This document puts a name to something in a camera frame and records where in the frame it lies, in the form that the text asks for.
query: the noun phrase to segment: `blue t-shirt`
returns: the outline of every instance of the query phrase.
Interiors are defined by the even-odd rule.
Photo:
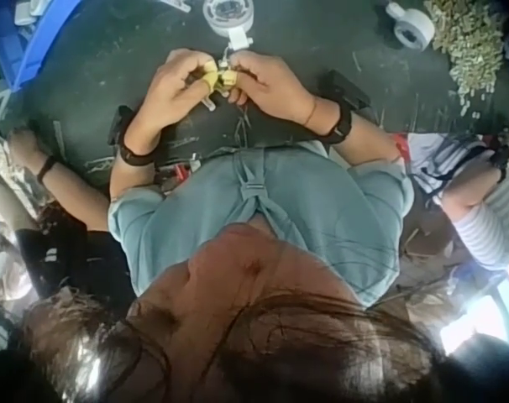
[[[111,205],[109,228],[139,296],[221,228],[258,212],[279,239],[318,256],[368,307],[399,274],[402,219],[412,201],[399,164],[346,170],[299,147],[247,149],[208,161],[167,198],[126,192]]]

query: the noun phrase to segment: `yellow object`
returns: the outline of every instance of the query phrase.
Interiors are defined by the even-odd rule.
[[[238,72],[234,70],[225,70],[219,75],[219,78],[225,88],[231,88],[236,85]]]
[[[213,73],[218,70],[218,65],[215,60],[207,61],[206,64],[202,67],[205,73]]]
[[[217,71],[210,71],[209,73],[206,73],[202,79],[207,82],[207,84],[210,86],[210,94],[215,91],[215,85],[218,82],[219,79],[219,73]]]

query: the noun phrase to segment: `lap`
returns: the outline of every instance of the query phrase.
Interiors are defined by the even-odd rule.
[[[82,242],[59,243],[40,231],[19,230],[16,238],[29,276],[41,298],[68,285],[124,315],[135,298],[125,254],[110,233],[89,232]]]

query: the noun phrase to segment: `blue bin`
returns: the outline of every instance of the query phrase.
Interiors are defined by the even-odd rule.
[[[38,75],[45,55],[81,0],[53,0],[39,19],[32,38],[24,47],[13,23],[14,0],[0,0],[0,64],[12,92]]]

